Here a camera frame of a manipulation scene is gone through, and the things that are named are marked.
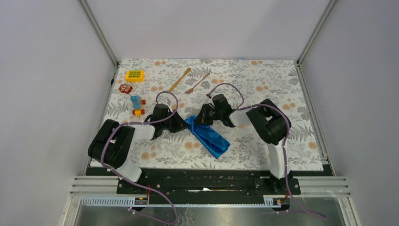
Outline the wooden spoon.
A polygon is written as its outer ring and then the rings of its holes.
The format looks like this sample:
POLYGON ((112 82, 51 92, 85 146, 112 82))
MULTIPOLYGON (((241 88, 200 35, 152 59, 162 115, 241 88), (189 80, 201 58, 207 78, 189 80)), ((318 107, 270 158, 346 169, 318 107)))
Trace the wooden spoon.
POLYGON ((183 75, 170 87, 170 89, 168 90, 168 92, 172 92, 177 86, 178 84, 182 81, 182 79, 191 72, 191 68, 187 68, 186 71, 183 73, 183 75))

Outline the wooden fork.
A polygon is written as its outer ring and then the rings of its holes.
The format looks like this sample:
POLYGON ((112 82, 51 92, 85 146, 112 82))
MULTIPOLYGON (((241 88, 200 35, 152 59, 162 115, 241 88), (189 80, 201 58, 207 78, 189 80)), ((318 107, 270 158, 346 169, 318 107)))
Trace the wooden fork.
POLYGON ((200 81, 198 81, 193 87, 191 87, 190 89, 188 89, 185 94, 190 94, 194 91, 194 89, 201 84, 208 76, 210 75, 210 73, 207 73, 200 81))

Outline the blue cloth napkin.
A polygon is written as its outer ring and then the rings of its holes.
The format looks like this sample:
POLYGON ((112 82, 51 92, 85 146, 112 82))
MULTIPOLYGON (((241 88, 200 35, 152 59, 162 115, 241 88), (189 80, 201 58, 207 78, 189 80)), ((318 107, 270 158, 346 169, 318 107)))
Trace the blue cloth napkin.
POLYGON ((230 147, 230 143, 208 125, 194 123, 195 115, 186 118, 188 130, 205 146, 205 148, 218 159, 230 147))

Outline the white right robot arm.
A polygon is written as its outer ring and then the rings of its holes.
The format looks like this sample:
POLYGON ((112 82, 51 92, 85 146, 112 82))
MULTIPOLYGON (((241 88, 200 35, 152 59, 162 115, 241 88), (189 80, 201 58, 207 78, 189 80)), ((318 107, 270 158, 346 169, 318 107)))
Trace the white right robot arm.
POLYGON ((270 172, 275 177, 270 180, 271 190, 281 194, 288 189, 286 177, 290 169, 287 165, 285 144, 291 122, 270 99, 233 109, 224 95, 215 95, 210 103, 202 105, 200 113, 194 117, 193 124, 211 126, 215 121, 221 121, 224 126, 230 128, 252 124, 261 140, 268 146, 271 158, 270 172))

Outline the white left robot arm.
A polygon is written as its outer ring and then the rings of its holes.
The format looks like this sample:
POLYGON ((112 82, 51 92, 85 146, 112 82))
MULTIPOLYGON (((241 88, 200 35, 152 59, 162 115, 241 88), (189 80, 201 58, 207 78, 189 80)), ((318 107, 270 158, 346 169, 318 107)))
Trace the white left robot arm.
POLYGON ((128 158, 131 143, 140 140, 155 140, 163 131, 177 133, 187 129, 189 124, 168 105, 156 104, 152 114, 143 122, 118 123, 106 120, 88 148, 88 156, 116 171, 120 178, 128 179, 128 188, 139 194, 145 190, 146 181, 141 178, 142 170, 128 158))

